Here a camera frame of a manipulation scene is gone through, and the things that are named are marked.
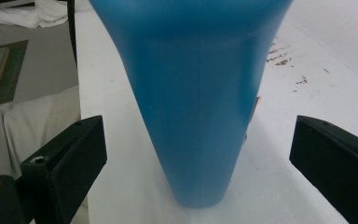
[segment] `blue tapered tube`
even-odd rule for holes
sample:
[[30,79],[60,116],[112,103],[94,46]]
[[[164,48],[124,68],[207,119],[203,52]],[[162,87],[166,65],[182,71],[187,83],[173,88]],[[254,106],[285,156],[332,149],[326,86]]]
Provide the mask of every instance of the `blue tapered tube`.
[[291,0],[91,0],[177,202],[219,203]]

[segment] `floor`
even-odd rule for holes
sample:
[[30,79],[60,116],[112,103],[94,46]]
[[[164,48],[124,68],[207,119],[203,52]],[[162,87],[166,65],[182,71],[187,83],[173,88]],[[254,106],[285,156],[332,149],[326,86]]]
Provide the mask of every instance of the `floor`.
[[28,40],[13,103],[33,100],[78,85],[68,22],[50,28],[0,24],[0,45]]

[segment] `white surface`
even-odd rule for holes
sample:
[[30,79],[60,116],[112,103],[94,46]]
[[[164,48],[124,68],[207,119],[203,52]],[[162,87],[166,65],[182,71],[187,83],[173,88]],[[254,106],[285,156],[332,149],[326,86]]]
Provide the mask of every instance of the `white surface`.
[[226,197],[201,210],[174,201],[116,48],[87,0],[76,2],[76,38],[82,117],[103,115],[108,150],[89,192],[91,224],[347,223],[288,157],[297,115],[358,135],[358,0],[293,3]]

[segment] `white cloth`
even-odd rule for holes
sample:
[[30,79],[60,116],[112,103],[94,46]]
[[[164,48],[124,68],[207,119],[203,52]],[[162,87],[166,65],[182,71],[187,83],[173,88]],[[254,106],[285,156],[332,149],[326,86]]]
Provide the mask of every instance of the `white cloth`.
[[[18,178],[22,161],[78,120],[78,87],[17,105],[0,105],[0,175]],[[71,223],[89,223],[87,198]]]
[[0,8],[0,23],[28,28],[50,27],[66,22],[66,2],[34,0],[34,7]]

